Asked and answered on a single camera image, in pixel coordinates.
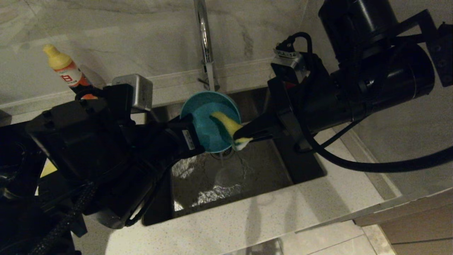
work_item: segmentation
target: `sponge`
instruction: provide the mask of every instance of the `sponge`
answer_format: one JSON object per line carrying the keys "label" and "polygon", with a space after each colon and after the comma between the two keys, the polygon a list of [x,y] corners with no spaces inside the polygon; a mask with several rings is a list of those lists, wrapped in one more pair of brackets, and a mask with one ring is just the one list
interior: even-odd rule
{"label": "sponge", "polygon": [[229,142],[235,151],[242,150],[253,138],[239,138],[233,140],[233,135],[238,131],[242,125],[238,124],[236,121],[229,118],[222,112],[213,112],[211,113],[211,119],[219,127],[220,135],[224,140]]}

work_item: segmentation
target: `yellow sponge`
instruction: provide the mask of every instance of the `yellow sponge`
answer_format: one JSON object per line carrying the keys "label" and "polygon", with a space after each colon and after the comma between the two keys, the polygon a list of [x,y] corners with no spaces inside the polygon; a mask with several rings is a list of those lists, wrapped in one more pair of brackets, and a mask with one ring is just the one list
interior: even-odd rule
{"label": "yellow sponge", "polygon": [[227,131],[228,133],[228,141],[231,143],[233,146],[233,149],[235,151],[240,151],[242,150],[253,138],[239,138],[235,141],[233,141],[233,135],[238,131],[239,129],[242,128],[242,125],[237,123],[236,121],[230,119],[227,115],[225,115],[222,112],[213,112],[211,113],[211,116],[220,121],[222,124],[223,128]]}

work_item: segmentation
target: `bottle label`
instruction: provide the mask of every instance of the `bottle label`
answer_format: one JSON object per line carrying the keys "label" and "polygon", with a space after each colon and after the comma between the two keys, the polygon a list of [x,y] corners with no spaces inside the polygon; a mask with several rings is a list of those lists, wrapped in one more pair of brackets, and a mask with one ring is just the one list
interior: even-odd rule
{"label": "bottle label", "polygon": [[88,79],[80,71],[80,69],[77,68],[74,61],[72,61],[69,66],[63,69],[55,70],[55,72],[60,75],[61,79],[63,79],[69,87],[77,87],[78,85],[91,86]]}

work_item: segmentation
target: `sink drain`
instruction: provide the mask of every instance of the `sink drain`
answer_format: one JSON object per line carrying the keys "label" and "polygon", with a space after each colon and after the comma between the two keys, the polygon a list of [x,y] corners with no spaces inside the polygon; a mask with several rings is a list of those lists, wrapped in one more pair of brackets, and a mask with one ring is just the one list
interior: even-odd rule
{"label": "sink drain", "polygon": [[228,149],[219,152],[219,153],[211,153],[211,156],[215,159],[220,160],[220,155],[222,154],[223,159],[229,159],[234,155],[233,148],[229,147]]}

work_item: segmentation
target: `backsplash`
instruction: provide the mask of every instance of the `backsplash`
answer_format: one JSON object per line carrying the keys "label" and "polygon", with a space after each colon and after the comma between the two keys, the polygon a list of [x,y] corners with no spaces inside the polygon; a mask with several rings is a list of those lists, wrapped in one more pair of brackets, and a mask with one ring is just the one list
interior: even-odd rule
{"label": "backsplash", "polygon": [[[217,67],[273,56],[308,0],[207,0]],[[52,43],[95,81],[201,69],[192,0],[6,0],[0,3],[0,105],[68,90],[42,52]]]}

